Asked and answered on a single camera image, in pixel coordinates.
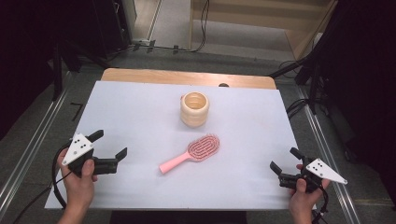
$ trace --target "black cable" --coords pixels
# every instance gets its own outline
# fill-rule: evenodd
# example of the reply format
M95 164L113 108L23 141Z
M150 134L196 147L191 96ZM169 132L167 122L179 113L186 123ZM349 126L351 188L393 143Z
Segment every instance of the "black cable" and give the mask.
M297 61L285 61L285 62L281 63L281 64L277 67L277 69L279 70L279 69L282 67L282 65L283 65L284 63L297 63ZM294 77L288 77L288 76L286 76L285 74L282 74L282 76L283 76L283 77L286 77L286 78L294 78Z
M312 210L312 217L315 218L318 215L318 212ZM320 218L324 223L329 224L323 217Z
M67 175L65 175L64 177L62 177L60 180L55 182L55 185L58 184L59 182L61 182L62 180L64 180L65 178L67 178L68 175L70 175L72 172L69 172ZM49 185L43 190L41 191L37 196L35 196L33 198L32 201L30 201L24 208L23 210L20 212L20 214L17 216L17 218L15 218L14 220L14 224L19 223L21 217L23 216L23 214L30 208L30 206L32 206L41 196L43 196L47 191L50 190L52 185L52 181L49 183Z
M113 61L114 59L116 59L117 57L119 57L119 55L122 53L122 51L117 51L117 52L115 52L115 53L112 53L112 54L114 54L114 56L113 57L111 57L110 59L107 59L107 60L105 60L104 62L105 63L109 63L109 62L111 62L111 61ZM84 61L84 60L81 60L81 59L79 59L84 65L87 65L87 64L93 64L94 62L87 62L87 61Z
M329 195L327 194L326 190L323 188L323 186L319 186L319 189L323 192L323 199L324 199L324 204L321 206L320 211L317 213L316 217L314 220L312 220L312 224L318 224L320 219L323 219L322 217L324 216L324 213L327 213L327 204L329 203Z
M318 88L318 94L319 98L315 101L316 103L319 104L319 109L326 115L329 115L329 110L326 107L326 102L329 99L329 96L327 95L325 89L324 89L324 81L322 77L318 78L318 84L316 85Z
M55 154L55 157L52 160L52 183L57 183L56 181L56 165L58 163L58 157L61 154L61 152L67 148L70 147L71 141L69 141L67 144L64 146L60 147L58 151ZM61 192L58 189L58 186L56 184L53 185L53 193L55 194L55 197L58 199L59 203L61 206L65 209L66 208L66 202L64 201L64 198L62 197Z
M286 113L288 114L289 119L293 118L301 109L304 108L305 105L309 103L308 99L300 99L294 101L287 109Z
M177 51L180 51L180 52L198 52L205 46L205 42L206 42L206 22L207 22L207 15L209 13L209 5L210 5L209 0L206 0L204 8L202 10L202 14L201 14L201 30L202 30L202 35L203 36L202 36L202 41L201 41L200 46L197 49L177 49ZM132 45L130 48L127 48L126 50L134 49L135 47L136 47L136 45ZM139 48L146 48L146 49L170 49L170 50L176 50L175 48L159 47L159 46L142 46L142 45L139 45L138 47Z

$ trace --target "white paper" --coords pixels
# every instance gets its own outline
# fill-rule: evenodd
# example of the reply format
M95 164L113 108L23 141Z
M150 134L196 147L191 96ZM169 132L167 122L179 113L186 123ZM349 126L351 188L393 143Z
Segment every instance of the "white paper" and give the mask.
M199 91L210 101L206 124L187 127L180 97ZM93 156L105 159L128 147L114 175L99 175L91 208L175 210L287 209L288 190L270 169L297 174L297 147L279 91L206 86L96 82L76 132L103 129ZM205 161L184 161L162 175L159 165L207 133L220 140ZM64 184L58 184L66 199ZM53 193L46 208L60 208Z

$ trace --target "hairbrush bristles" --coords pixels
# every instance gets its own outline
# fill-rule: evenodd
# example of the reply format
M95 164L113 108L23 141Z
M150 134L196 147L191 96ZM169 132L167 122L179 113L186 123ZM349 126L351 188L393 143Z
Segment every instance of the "hairbrush bristles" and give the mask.
M165 174L184 160L203 161L219 150L220 140L214 134L207 134L191 143L187 151L180 156L160 165L160 170Z
M214 134L207 134L191 142L188 151L195 161L203 161L219 150L220 140Z

